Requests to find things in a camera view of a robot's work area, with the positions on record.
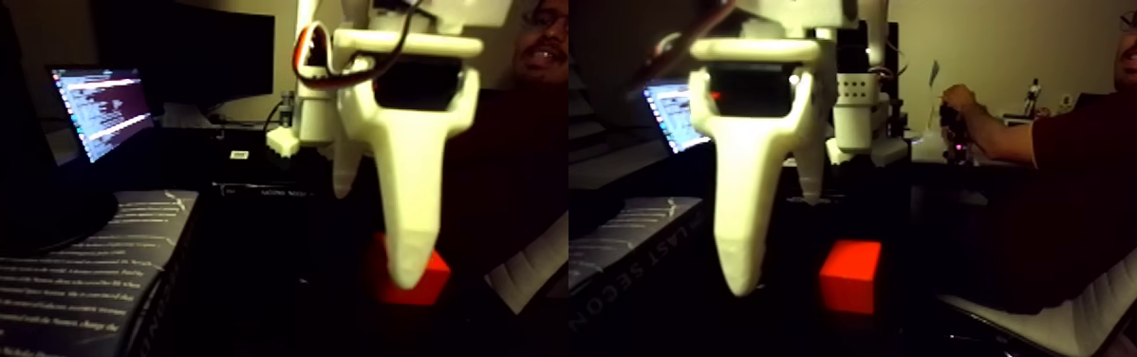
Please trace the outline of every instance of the white chair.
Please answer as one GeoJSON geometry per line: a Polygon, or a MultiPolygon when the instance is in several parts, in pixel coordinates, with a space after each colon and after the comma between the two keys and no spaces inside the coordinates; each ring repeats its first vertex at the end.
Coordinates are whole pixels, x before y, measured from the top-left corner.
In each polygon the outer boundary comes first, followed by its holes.
{"type": "Polygon", "coordinates": [[[1093,356],[1109,348],[1137,308],[1137,248],[1095,279],[1079,297],[1036,315],[985,308],[958,297],[939,297],[958,312],[1047,354],[1093,356]]]}

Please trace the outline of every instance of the black monitor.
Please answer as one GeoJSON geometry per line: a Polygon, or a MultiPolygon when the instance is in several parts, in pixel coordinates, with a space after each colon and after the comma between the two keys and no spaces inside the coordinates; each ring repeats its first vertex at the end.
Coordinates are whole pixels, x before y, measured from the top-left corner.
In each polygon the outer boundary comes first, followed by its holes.
{"type": "Polygon", "coordinates": [[[274,93],[276,19],[167,1],[91,3],[99,63],[146,74],[160,103],[213,106],[274,93]]]}
{"type": "Polygon", "coordinates": [[[50,78],[91,164],[152,127],[138,69],[50,67],[50,78]]]}

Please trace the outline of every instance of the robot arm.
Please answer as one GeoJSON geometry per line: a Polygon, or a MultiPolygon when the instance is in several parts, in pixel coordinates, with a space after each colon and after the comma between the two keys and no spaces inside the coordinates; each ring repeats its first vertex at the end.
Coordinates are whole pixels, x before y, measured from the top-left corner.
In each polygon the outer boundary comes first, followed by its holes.
{"type": "Polygon", "coordinates": [[[836,31],[857,28],[858,19],[865,19],[871,66],[879,66],[887,41],[887,0],[858,0],[855,8],[846,3],[725,0],[636,81],[642,84],[661,74],[658,65],[666,64],[662,58],[678,56],[681,43],[706,64],[688,78],[690,109],[696,130],[716,142],[715,246],[737,297],[749,294],[761,277],[785,159],[794,153],[803,198],[814,205],[821,194],[829,114],[836,126],[831,144],[843,152],[866,152],[880,125],[875,116],[886,113],[873,109],[881,101],[879,75],[838,73],[836,31]],[[732,9],[755,16],[744,23],[739,38],[687,38],[702,36],[732,9]],[[816,36],[810,38],[808,31],[816,36]]]}
{"type": "Polygon", "coordinates": [[[329,150],[334,163],[332,186],[347,197],[360,159],[379,164],[382,208],[387,217],[388,272],[398,287],[421,279],[439,234],[439,188],[445,142],[471,127],[480,92],[480,72],[463,60],[483,51],[476,38],[460,36],[464,26],[501,26],[512,1],[371,0],[370,7],[342,1],[343,25],[370,16],[368,30],[327,33],[314,20],[317,0],[299,0],[298,119],[267,134],[267,144],[284,157],[300,146],[329,150]],[[431,90],[395,92],[397,83],[375,81],[395,72],[400,60],[416,60],[425,74],[414,81],[445,83],[431,90]],[[445,98],[423,105],[413,96],[445,98]]]}

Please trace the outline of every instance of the laptop screen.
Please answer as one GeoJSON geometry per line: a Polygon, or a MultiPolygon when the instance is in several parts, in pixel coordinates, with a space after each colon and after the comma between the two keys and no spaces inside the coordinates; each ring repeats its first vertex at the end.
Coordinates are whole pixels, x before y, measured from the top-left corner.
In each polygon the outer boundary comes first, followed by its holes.
{"type": "Polygon", "coordinates": [[[665,141],[672,152],[683,152],[709,138],[692,130],[691,113],[688,111],[687,78],[662,78],[654,81],[644,89],[647,106],[653,111],[657,126],[662,127],[665,141]]]}
{"type": "Polygon", "coordinates": [[[90,163],[152,126],[138,69],[52,69],[50,77],[90,163]]]}

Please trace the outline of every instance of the red cube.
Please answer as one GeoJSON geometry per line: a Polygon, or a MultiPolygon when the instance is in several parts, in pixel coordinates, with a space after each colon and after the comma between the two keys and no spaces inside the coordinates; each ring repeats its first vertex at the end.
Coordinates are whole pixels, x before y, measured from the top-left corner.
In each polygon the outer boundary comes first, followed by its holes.
{"type": "Polygon", "coordinates": [[[370,252],[373,256],[373,259],[370,259],[370,264],[373,265],[370,271],[374,274],[372,279],[376,282],[379,301],[398,305],[434,305],[435,298],[439,298],[439,293],[445,290],[445,283],[449,282],[450,274],[449,264],[445,264],[439,252],[435,252],[435,249],[431,250],[428,271],[422,274],[417,285],[412,290],[401,290],[388,272],[387,238],[382,232],[375,233],[375,248],[370,252]]]}
{"type": "Polygon", "coordinates": [[[882,246],[875,241],[839,239],[821,267],[821,300],[831,312],[873,315],[875,271],[882,246]]]}

